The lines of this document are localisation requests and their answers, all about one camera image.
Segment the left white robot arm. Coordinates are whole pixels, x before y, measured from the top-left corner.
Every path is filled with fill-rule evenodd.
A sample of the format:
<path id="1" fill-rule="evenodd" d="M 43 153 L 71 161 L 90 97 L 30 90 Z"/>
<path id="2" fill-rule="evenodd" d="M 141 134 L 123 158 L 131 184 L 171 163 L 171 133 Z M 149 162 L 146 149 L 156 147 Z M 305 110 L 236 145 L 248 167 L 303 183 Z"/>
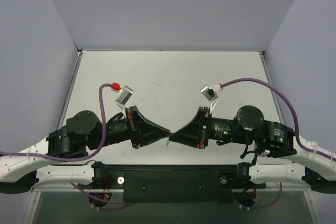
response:
<path id="1" fill-rule="evenodd" d="M 50 133 L 39 143 L 21 152 L 21 156 L 1 155 L 1 192 L 21 194 L 48 184 L 77 183 L 91 188 L 109 187 L 107 165 L 76 165 L 97 150 L 106 130 L 103 146 L 130 141 L 133 148 L 148 146 L 168 137 L 171 132 L 146 119 L 132 106 L 114 115 L 106 124 L 94 112 L 84 110 L 66 120 L 65 126 Z"/>

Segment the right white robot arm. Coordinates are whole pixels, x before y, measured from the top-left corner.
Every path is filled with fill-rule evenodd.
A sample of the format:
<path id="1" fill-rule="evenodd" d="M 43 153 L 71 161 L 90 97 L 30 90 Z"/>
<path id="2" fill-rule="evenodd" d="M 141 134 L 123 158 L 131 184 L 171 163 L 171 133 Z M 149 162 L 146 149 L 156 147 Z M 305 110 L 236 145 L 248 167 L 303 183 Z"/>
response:
<path id="1" fill-rule="evenodd" d="M 335 194 L 335 161 L 317 157 L 300 147 L 293 129 L 278 122 L 267 121 L 256 107 L 241 107 L 235 117 L 214 118 L 207 107 L 200 107 L 196 116 L 173 133 L 169 141 L 204 149 L 210 140 L 218 146 L 242 144 L 240 155 L 253 154 L 253 160 L 237 164 L 233 175 L 219 174 L 219 182 L 229 188 L 253 188 L 266 183 L 293 183 L 309 186 L 323 194 Z"/>

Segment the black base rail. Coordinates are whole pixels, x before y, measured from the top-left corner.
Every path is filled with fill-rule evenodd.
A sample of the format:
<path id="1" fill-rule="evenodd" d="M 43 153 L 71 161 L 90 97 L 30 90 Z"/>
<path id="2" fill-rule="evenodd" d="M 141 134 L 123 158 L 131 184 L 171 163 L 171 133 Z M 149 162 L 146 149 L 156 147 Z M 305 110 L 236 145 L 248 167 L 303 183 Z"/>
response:
<path id="1" fill-rule="evenodd" d="M 234 189 L 264 189 L 238 165 L 102 165 L 95 163 L 86 190 L 122 189 L 129 203 L 231 203 Z"/>

